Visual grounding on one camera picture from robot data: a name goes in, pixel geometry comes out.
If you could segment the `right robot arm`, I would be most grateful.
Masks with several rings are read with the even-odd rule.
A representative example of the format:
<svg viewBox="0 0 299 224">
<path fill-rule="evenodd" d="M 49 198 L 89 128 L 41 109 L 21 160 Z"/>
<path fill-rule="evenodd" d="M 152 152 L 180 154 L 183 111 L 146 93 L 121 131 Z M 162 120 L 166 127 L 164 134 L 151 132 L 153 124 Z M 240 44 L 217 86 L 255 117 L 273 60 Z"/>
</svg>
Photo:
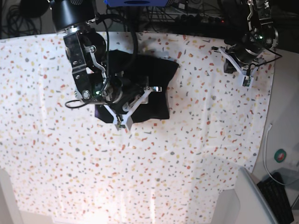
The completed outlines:
<svg viewBox="0 0 299 224">
<path fill-rule="evenodd" d="M 76 86 L 74 101 L 81 103 L 77 108 L 91 104 L 103 107 L 117 129 L 130 130 L 138 107 L 148 102 L 151 93 L 162 92 L 160 86 L 123 77 L 138 54 L 137 34 L 130 22 L 118 14 L 100 15 L 93 0 L 51 0 L 49 4 L 55 31 L 65 33 L 65 51 Z M 109 55 L 109 37 L 103 38 L 91 27 L 107 19 L 118 19 L 126 25 L 133 42 L 131 57 L 115 69 Z"/>
</svg>

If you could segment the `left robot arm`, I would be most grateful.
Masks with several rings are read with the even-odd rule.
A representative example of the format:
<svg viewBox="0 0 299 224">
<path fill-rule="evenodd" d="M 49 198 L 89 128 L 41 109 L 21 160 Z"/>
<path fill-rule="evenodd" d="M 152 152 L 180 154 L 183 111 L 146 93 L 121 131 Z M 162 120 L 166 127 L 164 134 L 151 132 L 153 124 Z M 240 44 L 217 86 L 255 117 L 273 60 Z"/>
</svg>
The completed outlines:
<svg viewBox="0 0 299 224">
<path fill-rule="evenodd" d="M 250 88 L 258 69 L 273 62 L 262 58 L 264 51 L 274 54 L 274 61 L 282 58 L 275 52 L 278 31 L 271 17 L 271 3 L 268 0 L 220 0 L 218 4 L 238 34 L 225 40 L 228 47 L 212 47 L 212 50 L 224 57 L 224 72 L 238 72 L 240 85 Z"/>
</svg>

